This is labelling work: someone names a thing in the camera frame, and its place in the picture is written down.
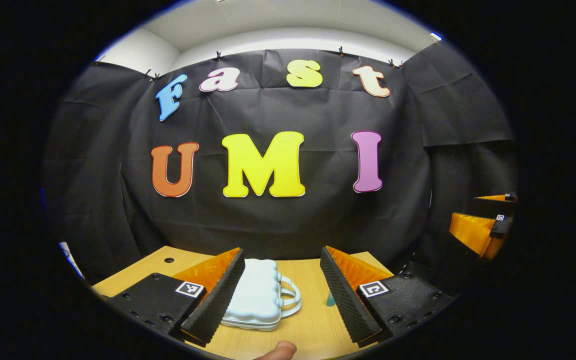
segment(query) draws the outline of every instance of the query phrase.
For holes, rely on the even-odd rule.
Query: black fabric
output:
[[[447,90],[449,96],[419,92],[446,78],[478,79],[463,62],[449,61],[456,53],[431,49],[408,60],[405,71],[356,55],[293,49],[226,55],[157,81],[121,66],[91,65],[66,96],[46,148],[46,207],[61,241],[92,283],[166,245],[209,255],[241,247],[247,257],[275,260],[317,258],[328,245],[370,251],[396,267],[421,239],[416,253],[432,266],[441,253],[433,234],[447,229],[450,214],[463,211],[473,194],[515,191],[516,173],[498,104],[491,116],[478,117],[481,104],[496,104],[490,91],[470,90],[481,82]],[[323,83],[291,88],[286,66],[296,59],[318,62]],[[434,70],[443,61],[448,65]],[[352,70],[366,65],[384,74],[390,96],[364,90]],[[241,70],[236,89],[199,91],[210,71],[226,67]],[[160,122],[155,96],[181,74],[188,78],[179,108]],[[353,191],[357,146],[350,135],[362,130],[382,137],[383,187],[370,193]],[[263,155],[284,131],[304,136],[299,173],[306,194],[274,198],[266,188],[262,196],[226,198],[222,139],[247,134]],[[161,196],[150,152],[185,142],[199,144],[192,187],[179,198]],[[176,151],[167,168],[169,179],[179,178]],[[245,177],[244,185],[250,187]]]

